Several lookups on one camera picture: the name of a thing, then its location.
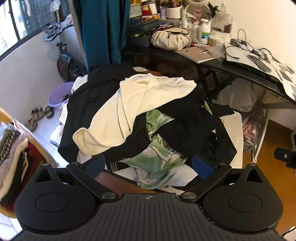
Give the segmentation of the cream knit cardigan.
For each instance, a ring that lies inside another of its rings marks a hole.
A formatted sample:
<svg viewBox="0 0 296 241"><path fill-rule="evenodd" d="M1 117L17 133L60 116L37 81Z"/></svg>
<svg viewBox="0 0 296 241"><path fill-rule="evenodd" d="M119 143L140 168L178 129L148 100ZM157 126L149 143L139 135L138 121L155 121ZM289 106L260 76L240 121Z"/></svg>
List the cream knit cardigan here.
<svg viewBox="0 0 296 241"><path fill-rule="evenodd" d="M183 98L196 86L193 80L151 73L125 78L119 90L93 116L90 127L73 134L74 143L89 156L117 147L132 133L138 115Z"/></svg>

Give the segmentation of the wooden basket of clothes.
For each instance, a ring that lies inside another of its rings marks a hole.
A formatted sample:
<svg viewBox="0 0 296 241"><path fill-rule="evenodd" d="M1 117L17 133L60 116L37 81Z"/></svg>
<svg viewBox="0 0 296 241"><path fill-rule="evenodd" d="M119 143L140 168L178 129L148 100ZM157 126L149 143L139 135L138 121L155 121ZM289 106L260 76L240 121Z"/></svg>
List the wooden basket of clothes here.
<svg viewBox="0 0 296 241"><path fill-rule="evenodd" d="M52 155L32 132L1 109L1 213L15 218L14 205L36 170L57 167Z"/></svg>

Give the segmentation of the green floral garment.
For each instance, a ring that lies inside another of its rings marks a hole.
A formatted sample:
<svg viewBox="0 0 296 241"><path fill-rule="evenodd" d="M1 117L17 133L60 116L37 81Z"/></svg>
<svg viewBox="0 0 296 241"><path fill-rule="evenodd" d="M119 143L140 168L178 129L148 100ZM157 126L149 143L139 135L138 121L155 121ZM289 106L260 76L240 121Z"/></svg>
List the green floral garment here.
<svg viewBox="0 0 296 241"><path fill-rule="evenodd" d="M170 180L177 167L184 165L187 158L172 149L157 133L157 130L171 122L173 118L153 109L147 113L147 130L151 143L140 154L121 160L135 169L138 176L137 184L144 189L156 189Z"/></svg>

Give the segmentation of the brown sandals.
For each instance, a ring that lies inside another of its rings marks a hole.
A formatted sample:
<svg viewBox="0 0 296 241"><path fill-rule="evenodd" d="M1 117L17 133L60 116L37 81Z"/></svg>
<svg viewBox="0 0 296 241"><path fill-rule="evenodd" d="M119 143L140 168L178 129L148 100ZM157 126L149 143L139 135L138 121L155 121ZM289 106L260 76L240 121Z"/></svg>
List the brown sandals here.
<svg viewBox="0 0 296 241"><path fill-rule="evenodd" d="M27 122L25 123L25 127L33 132L43 117L52 118L54 115L54 108L47 106L45 109L42 107L35 108L31 111L31 115L28 117Z"/></svg>

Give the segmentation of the purple plastic basin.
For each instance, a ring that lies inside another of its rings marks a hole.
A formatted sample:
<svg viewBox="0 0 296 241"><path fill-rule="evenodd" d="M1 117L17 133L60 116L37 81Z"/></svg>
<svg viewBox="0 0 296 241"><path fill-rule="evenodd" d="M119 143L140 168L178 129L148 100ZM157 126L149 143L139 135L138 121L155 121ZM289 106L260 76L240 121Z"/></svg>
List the purple plastic basin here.
<svg viewBox="0 0 296 241"><path fill-rule="evenodd" d="M67 82L55 89L48 99L48 106L57 108L61 104L66 103L71 94L74 82Z"/></svg>

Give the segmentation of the white plastic bag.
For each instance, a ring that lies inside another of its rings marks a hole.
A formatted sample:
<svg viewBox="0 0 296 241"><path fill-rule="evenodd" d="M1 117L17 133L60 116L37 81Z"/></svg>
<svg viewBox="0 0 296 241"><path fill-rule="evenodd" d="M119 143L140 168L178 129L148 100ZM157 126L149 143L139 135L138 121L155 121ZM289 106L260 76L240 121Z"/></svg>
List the white plastic bag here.
<svg viewBox="0 0 296 241"><path fill-rule="evenodd" d="M232 109L249 112L257 101L257 97L251 82L236 79L219 92L217 101L220 105L228 105Z"/></svg>

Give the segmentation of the black desk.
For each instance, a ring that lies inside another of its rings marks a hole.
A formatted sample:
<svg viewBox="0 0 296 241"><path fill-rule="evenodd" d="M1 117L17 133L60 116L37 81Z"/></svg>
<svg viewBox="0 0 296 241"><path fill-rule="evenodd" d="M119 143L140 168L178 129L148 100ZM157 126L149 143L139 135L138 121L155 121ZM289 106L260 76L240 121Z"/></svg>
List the black desk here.
<svg viewBox="0 0 296 241"><path fill-rule="evenodd" d="M127 46L121 54L122 58L126 60L135 55L142 55L155 57L161 60L170 60L194 65L198 73L198 78L196 78L195 81L196 83L202 84L207 98L213 98L227 85L232 83L237 78L241 78L263 87L285 99L285 102L280 103L280 108L283 108L284 104L288 104L288 108L295 108L295 100L288 97L284 91L283 85L280 82L276 81L275 78L270 77L267 74L260 73L259 71L242 64L229 61L220 62L217 59L209 60L203 63L196 63L178 53L175 53L174 51L166 51L154 46Z"/></svg>

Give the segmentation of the exercise bike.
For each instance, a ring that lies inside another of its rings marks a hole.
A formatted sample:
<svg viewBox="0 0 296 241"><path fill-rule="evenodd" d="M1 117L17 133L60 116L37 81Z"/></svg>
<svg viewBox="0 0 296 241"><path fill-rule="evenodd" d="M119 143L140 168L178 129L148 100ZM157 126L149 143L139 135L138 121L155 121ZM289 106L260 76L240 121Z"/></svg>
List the exercise bike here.
<svg viewBox="0 0 296 241"><path fill-rule="evenodd" d="M59 39L56 44L60 52L57 59L57 69L60 76L66 82L74 82L78 76L84 76L85 74L87 74L86 66L67 51L67 42L65 42L62 37L62 33L66 29L73 26L73 24L70 24L62 27L61 23L53 21L49 24L44 25L44 27L42 28L43 32L48 34L48 36L44 38L45 42L52 42L56 38Z"/></svg>

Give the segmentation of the grey notebook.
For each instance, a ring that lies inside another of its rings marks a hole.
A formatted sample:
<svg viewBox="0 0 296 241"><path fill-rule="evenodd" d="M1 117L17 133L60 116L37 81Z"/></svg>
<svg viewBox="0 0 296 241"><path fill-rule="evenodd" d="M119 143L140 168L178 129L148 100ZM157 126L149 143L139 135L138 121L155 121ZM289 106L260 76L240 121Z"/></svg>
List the grey notebook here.
<svg viewBox="0 0 296 241"><path fill-rule="evenodd" d="M203 63L223 56L222 48L216 47L190 47L176 51L177 54L186 57L195 63Z"/></svg>

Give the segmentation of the beige handbag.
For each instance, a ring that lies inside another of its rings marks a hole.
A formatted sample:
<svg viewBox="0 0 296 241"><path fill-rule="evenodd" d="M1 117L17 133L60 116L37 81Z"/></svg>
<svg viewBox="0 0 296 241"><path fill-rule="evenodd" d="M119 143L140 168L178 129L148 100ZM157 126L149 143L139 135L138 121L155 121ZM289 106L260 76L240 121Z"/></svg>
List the beige handbag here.
<svg viewBox="0 0 296 241"><path fill-rule="evenodd" d="M169 28L153 33L151 43L153 46L170 51L180 51L192 42L190 33L181 28Z"/></svg>

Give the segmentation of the white supplement bottle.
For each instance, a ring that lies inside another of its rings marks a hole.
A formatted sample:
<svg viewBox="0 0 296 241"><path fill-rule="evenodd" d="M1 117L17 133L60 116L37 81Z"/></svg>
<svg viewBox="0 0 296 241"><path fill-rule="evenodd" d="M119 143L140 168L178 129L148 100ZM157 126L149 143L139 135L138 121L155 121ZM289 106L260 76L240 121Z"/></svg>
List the white supplement bottle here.
<svg viewBox="0 0 296 241"><path fill-rule="evenodd" d="M211 33L211 23L208 19L201 19L198 25L198 41L200 44L208 45Z"/></svg>

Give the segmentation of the teal curtain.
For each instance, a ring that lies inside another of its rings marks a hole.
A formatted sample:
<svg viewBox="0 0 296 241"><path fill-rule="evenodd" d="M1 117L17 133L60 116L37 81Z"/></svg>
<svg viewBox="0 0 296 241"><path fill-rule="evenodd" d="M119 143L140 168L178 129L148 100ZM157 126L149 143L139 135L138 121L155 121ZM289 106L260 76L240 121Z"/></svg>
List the teal curtain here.
<svg viewBox="0 0 296 241"><path fill-rule="evenodd" d="M126 46L130 1L73 1L87 68L121 63Z"/></svg>

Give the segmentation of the round white mirror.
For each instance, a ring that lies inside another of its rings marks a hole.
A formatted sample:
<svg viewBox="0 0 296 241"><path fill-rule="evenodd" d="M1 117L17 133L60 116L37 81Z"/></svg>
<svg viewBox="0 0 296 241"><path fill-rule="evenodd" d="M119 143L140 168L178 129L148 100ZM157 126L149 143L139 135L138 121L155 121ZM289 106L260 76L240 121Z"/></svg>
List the round white mirror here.
<svg viewBox="0 0 296 241"><path fill-rule="evenodd" d="M206 0L185 0L183 1L187 7L187 12L194 16L193 21L199 22L200 18L204 13L208 13L210 18L212 17L211 10L209 7L209 1Z"/></svg>

